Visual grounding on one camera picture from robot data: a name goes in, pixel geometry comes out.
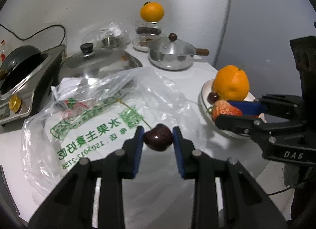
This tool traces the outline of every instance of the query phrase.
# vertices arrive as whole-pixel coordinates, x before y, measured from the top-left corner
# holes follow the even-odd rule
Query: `pot lid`
[[[58,73],[58,83],[65,77],[104,78],[109,74],[141,67],[141,63],[123,49],[80,46],[81,52],[66,58]]]
[[[169,37],[153,40],[148,44],[150,51],[156,51],[163,54],[175,54],[180,56],[193,55],[196,49],[193,45],[177,39],[177,35],[171,33]]]

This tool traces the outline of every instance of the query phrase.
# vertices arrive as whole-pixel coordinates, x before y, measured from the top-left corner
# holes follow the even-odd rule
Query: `yellow knob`
[[[9,100],[9,109],[12,110],[14,113],[17,113],[21,108],[22,100],[16,95],[12,95]]]

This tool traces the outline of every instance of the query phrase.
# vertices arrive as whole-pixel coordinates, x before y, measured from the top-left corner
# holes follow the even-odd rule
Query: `plastic wrap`
[[[205,131],[184,94],[152,69],[74,79],[70,85],[71,79],[56,87],[48,105],[23,125],[24,173],[43,199],[79,158],[106,157],[133,137],[138,125],[149,130],[142,119],[151,127],[179,126],[196,148],[206,146]],[[188,228],[193,188],[178,173],[173,147],[159,153],[144,145],[139,173],[123,180],[126,227]]]
[[[113,35],[116,39],[119,47],[125,48],[130,42],[128,31],[124,27],[123,23],[112,22],[110,24],[104,24],[95,30],[90,31],[83,39],[82,43],[93,43],[96,47],[104,47],[103,40]]]

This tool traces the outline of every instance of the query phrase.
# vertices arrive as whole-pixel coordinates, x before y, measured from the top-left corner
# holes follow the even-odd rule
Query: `saucepan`
[[[177,39],[171,33],[169,37],[153,40],[148,44],[148,59],[155,66],[167,70],[182,70],[193,64],[193,56],[208,56],[208,49],[195,48],[193,45]]]

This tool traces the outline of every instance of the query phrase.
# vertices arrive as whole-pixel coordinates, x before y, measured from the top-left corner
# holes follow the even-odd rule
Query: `blue gripper part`
[[[140,134],[137,136],[134,136],[135,141],[137,141],[137,147],[136,147],[136,152],[134,156],[134,164],[133,164],[133,176],[134,178],[136,177],[139,169],[139,164],[140,164],[140,158],[142,156],[142,150],[143,150],[143,138],[144,138],[144,128],[141,127]]]
[[[182,155],[180,145],[179,145],[179,137],[177,136],[174,128],[172,129],[172,135],[173,135],[173,148],[174,148],[174,153],[176,155],[178,171],[181,177],[184,178],[183,155]]]
[[[265,113],[267,108],[259,102],[247,102],[247,101],[228,101],[231,105],[240,109],[245,116],[258,116],[261,113]]]

